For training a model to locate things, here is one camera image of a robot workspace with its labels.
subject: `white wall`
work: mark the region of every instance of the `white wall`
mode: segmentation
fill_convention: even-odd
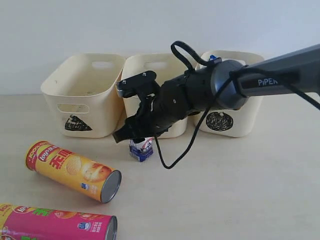
[[[40,93],[79,52],[238,50],[266,58],[320,42],[318,0],[0,0],[0,94]]]

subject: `black sticker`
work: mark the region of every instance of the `black sticker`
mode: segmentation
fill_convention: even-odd
[[[230,115],[222,111],[214,111],[206,116],[205,124],[211,130],[222,132],[231,129],[234,125],[234,120]]]
[[[68,120],[65,122],[64,129],[68,131],[91,131],[92,128],[89,127],[84,121],[82,121],[77,116],[71,114]]]

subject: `robotic arm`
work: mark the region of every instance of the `robotic arm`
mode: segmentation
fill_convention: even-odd
[[[206,67],[194,70],[175,46],[185,49]],[[117,83],[120,97],[138,95],[141,100],[137,113],[113,133],[117,143],[127,139],[138,143],[145,137],[159,137],[175,122],[201,111],[240,109],[252,96],[295,91],[306,99],[308,96],[303,93],[320,94],[320,44],[246,66],[221,58],[204,61],[181,41],[174,42],[171,50],[188,67],[184,74],[162,86],[156,83],[153,71]],[[316,101],[311,103],[320,108]]]

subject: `table surface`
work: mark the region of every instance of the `table surface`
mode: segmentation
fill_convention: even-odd
[[[190,153],[164,169],[143,163],[128,142],[61,135],[41,95],[0,96],[0,203],[116,215],[118,240],[318,240],[320,113],[296,95],[262,101],[253,131],[230,138],[199,132]],[[168,163],[194,126],[161,139]],[[114,199],[101,204],[25,167],[38,140],[119,169]]]

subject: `metal can lid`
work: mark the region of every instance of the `metal can lid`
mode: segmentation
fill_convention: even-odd
[[[122,175],[119,170],[114,170],[113,172],[110,173],[110,175],[105,180],[101,189],[100,199],[102,203],[105,204],[114,198],[114,196],[116,195],[119,189],[121,179],[122,179]]]
[[[116,216],[112,216],[106,230],[104,240],[116,240],[118,231],[118,220]]]

